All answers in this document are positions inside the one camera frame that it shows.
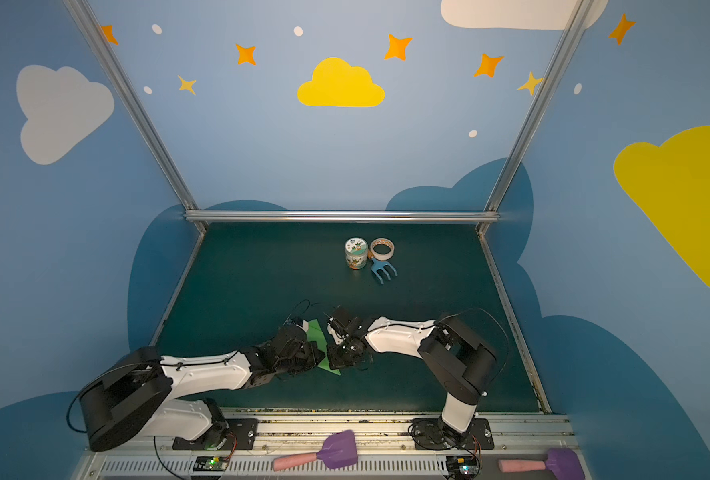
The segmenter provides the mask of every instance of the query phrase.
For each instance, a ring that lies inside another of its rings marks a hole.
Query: dark green table surface
[[[351,270],[344,242],[385,236],[398,277],[380,285],[368,266]],[[300,300],[319,302],[303,318],[324,321],[341,305],[357,316],[441,318],[470,307],[463,319],[496,350],[505,369],[479,410],[537,412],[533,389],[513,341],[473,226],[410,224],[212,224],[170,313],[158,347],[175,356],[218,355],[269,340]],[[219,390],[225,407],[439,411],[446,392],[418,358],[377,353],[367,370],[322,369],[262,387]]]

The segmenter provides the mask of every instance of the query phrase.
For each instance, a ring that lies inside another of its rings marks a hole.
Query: yellow star
[[[614,28],[614,31],[611,32],[609,38],[614,38],[616,40],[616,44],[618,45],[622,44],[625,34],[627,34],[627,31],[634,24],[636,24],[636,22],[630,22],[625,14],[622,14],[622,20],[619,20],[619,24],[616,25],[616,28]]]
[[[483,61],[480,63],[480,68],[475,72],[474,76],[478,75],[488,75],[490,77],[494,76],[494,71],[496,70],[496,65],[502,62],[504,57],[491,58],[487,54],[483,54]]]
[[[237,47],[237,53],[240,54],[240,57],[237,59],[237,64],[241,64],[241,63],[250,63],[252,65],[256,64],[254,62],[254,48],[256,48],[256,47],[244,48],[244,47],[241,47],[237,43],[235,43],[235,46]]]
[[[534,96],[534,88],[536,84],[541,83],[544,78],[534,78],[534,72],[529,72],[529,81],[523,84],[523,87],[518,88],[518,90],[528,90],[531,92],[531,96]]]
[[[115,39],[114,35],[112,34],[112,25],[107,25],[106,27],[101,27],[101,31],[104,33],[104,36],[107,38],[107,42],[118,44],[118,41]]]
[[[390,35],[389,50],[387,50],[387,54],[384,55],[384,59],[387,60],[388,58],[399,58],[405,62],[406,47],[408,46],[408,43],[412,40],[413,38],[404,38],[403,40],[401,40],[400,38],[395,38],[394,36]]]
[[[181,80],[181,86],[179,87],[179,90],[189,90],[192,92],[193,95],[195,95],[195,91],[192,90],[192,84],[197,82],[197,80],[193,80],[192,82],[187,82],[181,76],[179,76],[179,80]]]

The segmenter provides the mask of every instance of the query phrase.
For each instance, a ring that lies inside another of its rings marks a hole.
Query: white cloud
[[[609,0],[596,0],[585,19],[585,28],[600,17]],[[576,0],[443,0],[440,14],[456,27],[562,30]]]
[[[56,72],[42,65],[24,67],[16,79],[16,96],[27,117],[22,147],[40,165],[64,157],[114,110],[110,89],[72,67]]]

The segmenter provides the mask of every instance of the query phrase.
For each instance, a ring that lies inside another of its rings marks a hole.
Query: orange star
[[[401,40],[400,38],[395,38],[394,36],[390,35],[389,50],[387,50],[387,54],[384,55],[384,59],[387,60],[388,58],[399,58],[405,62],[406,47],[408,46],[408,42],[411,42],[412,40],[413,38],[404,38],[403,40]]]
[[[237,52],[240,54],[240,57],[237,59],[237,64],[241,64],[241,63],[250,63],[252,65],[257,64],[254,62],[254,49],[256,47],[244,48],[244,47],[241,47],[237,43],[235,43],[235,46],[237,47]]]
[[[118,44],[118,41],[115,39],[114,35],[112,34],[112,25],[107,25],[106,27],[101,27],[101,31],[104,33],[104,36],[107,38],[107,42]]]
[[[627,31],[634,24],[636,24],[636,22],[630,22],[625,14],[622,14],[622,20],[619,20],[619,24],[616,25],[616,28],[614,28],[614,31],[611,32],[609,38],[614,38],[616,40],[616,44],[618,45],[622,44],[625,34],[627,34]]]
[[[496,65],[502,62],[504,57],[491,58],[487,54],[483,54],[483,61],[480,63],[480,68],[475,72],[474,76],[478,75],[488,75],[490,77],[494,76],[494,71],[496,70]]]

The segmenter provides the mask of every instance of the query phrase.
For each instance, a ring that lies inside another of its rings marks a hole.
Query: purple toy shovel
[[[579,457],[570,448],[551,448],[547,460],[499,460],[499,470],[507,472],[531,472],[550,470],[558,480],[585,480]]]
[[[323,447],[318,453],[299,453],[292,456],[275,458],[272,469],[285,470],[304,465],[305,463],[323,460],[323,464],[331,468],[347,467],[357,463],[357,448],[355,447],[355,434],[352,430],[334,433],[326,438]]]

